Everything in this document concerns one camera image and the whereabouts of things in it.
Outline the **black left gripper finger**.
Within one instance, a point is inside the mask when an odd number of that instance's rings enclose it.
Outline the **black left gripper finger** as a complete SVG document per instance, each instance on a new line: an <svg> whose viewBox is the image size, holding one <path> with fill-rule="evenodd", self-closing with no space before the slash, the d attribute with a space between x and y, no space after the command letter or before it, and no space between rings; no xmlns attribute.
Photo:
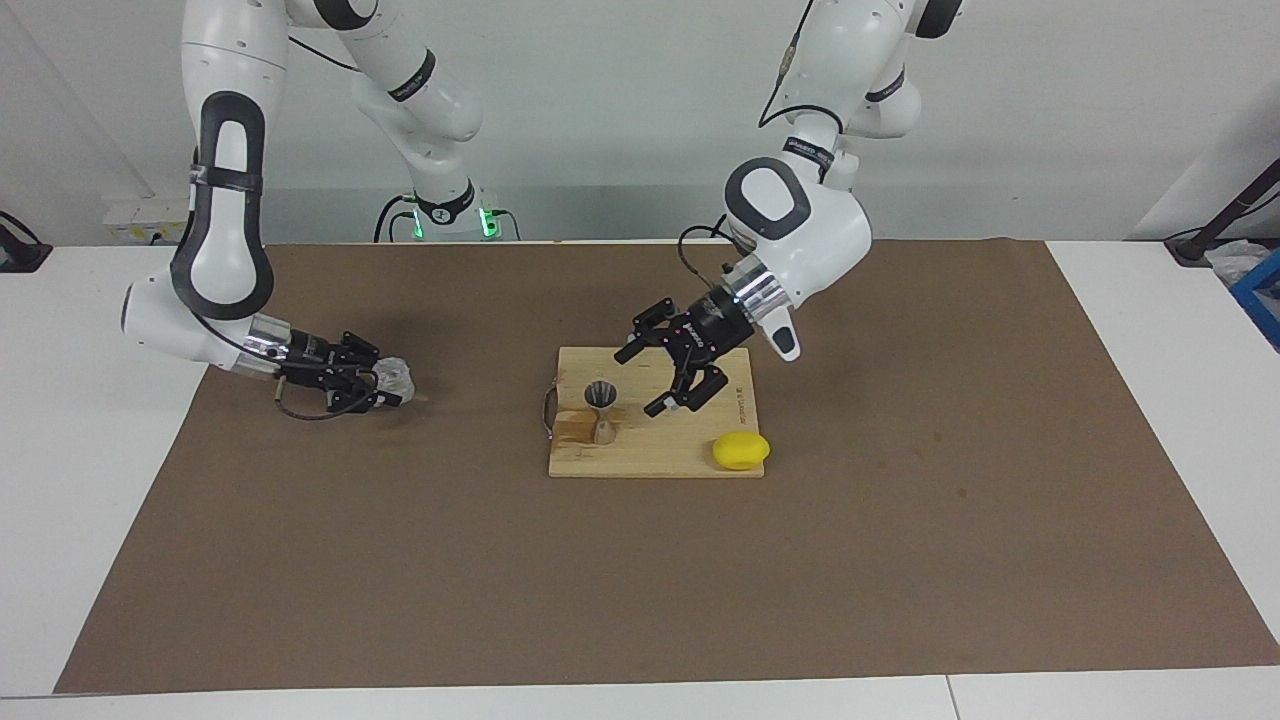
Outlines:
<svg viewBox="0 0 1280 720"><path fill-rule="evenodd" d="M687 407L696 413L728 384L728 377L714 365L703 368L677 368L667 392L644 407L648 416L658 416L669 407Z"/></svg>
<svg viewBox="0 0 1280 720"><path fill-rule="evenodd" d="M618 364L626 364L644 348L663 348L673 364L686 364L691 356L691 341L685 325L691 320L687 311L681 311L672 299L663 299L634 320L634 328L627 342L614 354Z"/></svg>

